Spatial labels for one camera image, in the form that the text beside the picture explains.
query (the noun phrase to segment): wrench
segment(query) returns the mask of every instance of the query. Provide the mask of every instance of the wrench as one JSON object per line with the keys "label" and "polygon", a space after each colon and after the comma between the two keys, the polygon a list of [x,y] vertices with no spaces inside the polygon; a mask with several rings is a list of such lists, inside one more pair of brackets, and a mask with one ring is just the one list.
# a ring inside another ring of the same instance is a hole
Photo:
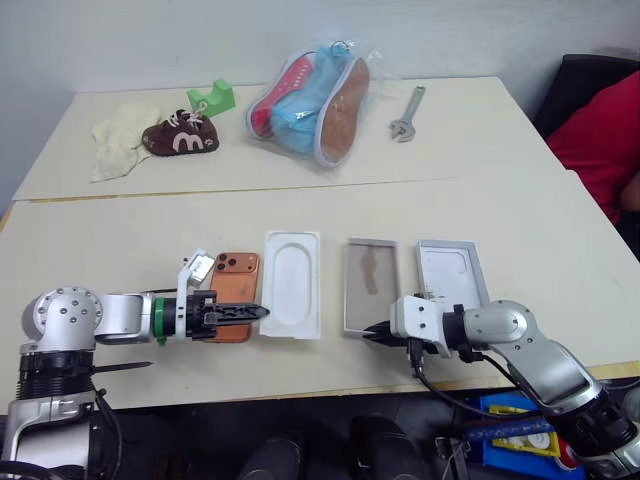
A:
{"label": "wrench", "polygon": [[389,124],[392,140],[395,140],[396,138],[399,142],[408,142],[409,140],[413,140],[413,137],[416,134],[416,129],[413,128],[411,119],[415,115],[416,110],[418,110],[418,106],[420,106],[424,91],[425,88],[423,86],[416,87],[413,90],[411,100],[409,100],[409,104],[407,105],[407,109],[404,111],[404,115],[402,115],[400,119],[394,120]]}

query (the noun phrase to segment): brown shoe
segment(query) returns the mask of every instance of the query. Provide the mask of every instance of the brown shoe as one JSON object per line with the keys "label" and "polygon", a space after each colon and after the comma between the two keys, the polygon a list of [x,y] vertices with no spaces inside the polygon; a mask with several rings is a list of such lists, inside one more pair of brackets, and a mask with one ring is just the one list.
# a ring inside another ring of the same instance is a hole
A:
{"label": "brown shoe", "polygon": [[356,138],[358,112],[369,89],[369,68],[361,58],[347,65],[320,111],[314,157],[325,167],[340,165]]}
{"label": "brown shoe", "polygon": [[213,152],[220,145],[211,120],[186,110],[178,110],[159,125],[147,128],[142,133],[142,143],[161,157]]}

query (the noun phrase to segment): white table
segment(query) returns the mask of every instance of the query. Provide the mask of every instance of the white table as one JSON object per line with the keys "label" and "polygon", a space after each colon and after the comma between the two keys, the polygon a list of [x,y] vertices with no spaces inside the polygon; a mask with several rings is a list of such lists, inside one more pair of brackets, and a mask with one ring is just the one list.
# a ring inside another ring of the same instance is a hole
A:
{"label": "white table", "polygon": [[[99,365],[154,362],[96,376],[114,407],[422,389],[401,349],[342,336],[341,252],[351,236],[399,242],[407,294],[417,289],[418,240],[475,241],[493,299],[527,305],[543,331],[586,365],[640,373],[640,265],[575,176],[504,168],[407,183],[17,202],[0,236],[0,409],[17,379],[22,309],[40,292],[68,284],[103,292],[169,288],[196,247],[261,253],[273,229],[322,234],[323,339],[254,332],[239,345],[99,346]],[[429,358],[427,374],[495,385],[490,367],[458,360]]]}
{"label": "white table", "polygon": [[[391,141],[413,88],[427,91],[412,142]],[[169,115],[188,107],[186,90],[75,96],[15,200],[200,191],[299,188],[450,178],[505,167],[559,174],[560,163],[495,77],[388,81],[372,86],[356,143],[339,169],[318,169],[263,148],[245,133],[244,112],[263,87],[235,87],[237,107],[213,117],[221,147],[209,154],[149,158],[128,176],[89,183],[95,162],[91,129],[121,103],[141,100]]]}

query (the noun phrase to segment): red shirt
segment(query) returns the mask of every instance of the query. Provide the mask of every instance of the red shirt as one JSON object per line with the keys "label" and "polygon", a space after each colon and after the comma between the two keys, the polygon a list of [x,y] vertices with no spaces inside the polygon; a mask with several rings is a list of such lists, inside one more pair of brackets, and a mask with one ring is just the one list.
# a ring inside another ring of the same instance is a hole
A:
{"label": "red shirt", "polygon": [[616,224],[620,192],[640,169],[640,72],[600,91],[547,143]]}

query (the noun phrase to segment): green object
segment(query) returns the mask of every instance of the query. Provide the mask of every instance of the green object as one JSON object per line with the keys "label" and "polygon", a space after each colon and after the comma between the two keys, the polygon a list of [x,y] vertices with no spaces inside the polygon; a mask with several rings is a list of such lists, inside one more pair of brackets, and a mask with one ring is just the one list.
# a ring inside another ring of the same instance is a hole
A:
{"label": "green object", "polygon": [[199,110],[207,117],[213,117],[236,106],[233,89],[222,78],[213,82],[213,89],[209,95],[205,96],[194,88],[187,90],[187,97],[191,109],[194,112]]}
{"label": "green object", "polygon": [[163,319],[164,297],[158,297],[153,312],[153,336],[156,337],[156,341],[161,347],[167,343],[167,337],[164,336]]}

